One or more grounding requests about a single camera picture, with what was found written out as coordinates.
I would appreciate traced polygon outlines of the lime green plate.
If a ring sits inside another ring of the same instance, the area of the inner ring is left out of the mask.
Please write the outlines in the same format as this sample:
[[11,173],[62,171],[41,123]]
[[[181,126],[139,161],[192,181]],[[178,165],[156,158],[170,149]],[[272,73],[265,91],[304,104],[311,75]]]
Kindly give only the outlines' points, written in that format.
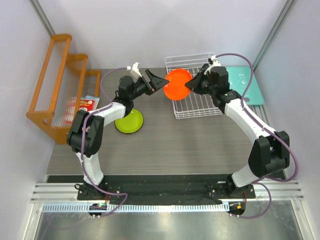
[[126,117],[115,120],[114,124],[119,132],[133,134],[143,126],[144,117],[140,111],[132,109]]

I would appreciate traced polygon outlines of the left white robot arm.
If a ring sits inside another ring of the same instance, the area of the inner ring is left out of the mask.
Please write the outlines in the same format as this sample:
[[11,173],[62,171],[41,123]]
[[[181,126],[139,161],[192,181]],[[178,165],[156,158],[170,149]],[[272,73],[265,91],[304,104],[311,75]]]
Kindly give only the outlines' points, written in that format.
[[120,78],[115,97],[110,104],[92,111],[78,110],[67,134],[66,142],[77,155],[82,172],[82,189],[100,200],[105,195],[127,196],[126,193],[108,192],[99,161],[104,127],[127,117],[134,107],[134,100],[141,95],[152,95],[169,83],[146,70],[148,80],[139,71],[131,71]]

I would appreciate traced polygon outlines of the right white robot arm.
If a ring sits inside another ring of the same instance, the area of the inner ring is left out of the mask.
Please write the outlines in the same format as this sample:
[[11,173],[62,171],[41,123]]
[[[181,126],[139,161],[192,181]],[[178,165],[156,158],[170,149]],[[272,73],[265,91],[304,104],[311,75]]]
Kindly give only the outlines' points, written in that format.
[[230,197],[238,197],[251,183],[289,167],[289,135],[269,127],[247,108],[241,95],[230,88],[229,73],[224,66],[204,64],[185,86],[196,94],[209,95],[213,104],[231,118],[252,143],[247,165],[226,178],[225,190]]

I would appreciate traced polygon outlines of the orange plate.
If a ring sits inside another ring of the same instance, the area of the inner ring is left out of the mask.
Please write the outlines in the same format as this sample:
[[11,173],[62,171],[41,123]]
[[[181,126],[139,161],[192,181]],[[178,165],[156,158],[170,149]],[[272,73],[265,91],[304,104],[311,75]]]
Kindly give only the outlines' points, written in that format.
[[165,96],[173,101],[186,98],[191,92],[185,84],[192,80],[193,76],[183,68],[174,69],[169,72],[165,79],[169,83],[163,88]]

